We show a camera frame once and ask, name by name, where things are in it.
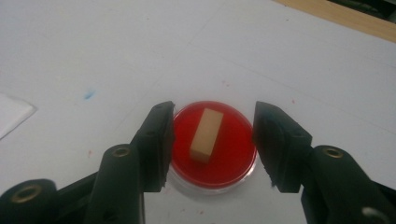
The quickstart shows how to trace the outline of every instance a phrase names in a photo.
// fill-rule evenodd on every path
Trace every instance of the wooden strip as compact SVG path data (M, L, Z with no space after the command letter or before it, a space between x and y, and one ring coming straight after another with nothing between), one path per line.
M327 0L276 0L287 7L304 11L327 21L396 43L396 24L366 15Z
M218 137L223 114L205 109L190 147L190 157L208 163Z

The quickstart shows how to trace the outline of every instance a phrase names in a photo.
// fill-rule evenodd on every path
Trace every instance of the blue paint stain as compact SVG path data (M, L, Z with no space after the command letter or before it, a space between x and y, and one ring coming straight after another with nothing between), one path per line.
M84 100L89 100L95 95L95 91L87 91L84 95Z

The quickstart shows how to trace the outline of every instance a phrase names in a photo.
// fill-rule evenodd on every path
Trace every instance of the white cloth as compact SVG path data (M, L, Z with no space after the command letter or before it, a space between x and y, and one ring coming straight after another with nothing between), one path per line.
M0 92L0 139L35 113L33 105Z

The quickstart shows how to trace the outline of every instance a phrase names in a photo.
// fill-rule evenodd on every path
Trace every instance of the white tabletop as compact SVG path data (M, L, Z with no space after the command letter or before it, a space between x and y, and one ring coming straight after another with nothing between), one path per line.
M28 179L58 189L129 143L152 106L231 105L253 120L278 105L313 146L348 151L396 189L396 44L270 0L1 1L0 92L35 114L0 141L0 191ZM147 223L305 223L299 194L252 177L220 196L167 183Z

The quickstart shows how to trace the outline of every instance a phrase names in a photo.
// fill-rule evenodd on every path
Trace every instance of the round red container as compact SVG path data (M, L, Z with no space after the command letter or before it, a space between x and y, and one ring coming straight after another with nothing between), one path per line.
M216 144L209 163L190 158L190 145L204 109L223 113ZM248 120L234 108L218 102L198 102L175 116L176 141L172 167L187 184L202 189L227 189L243 180L254 168L256 149Z

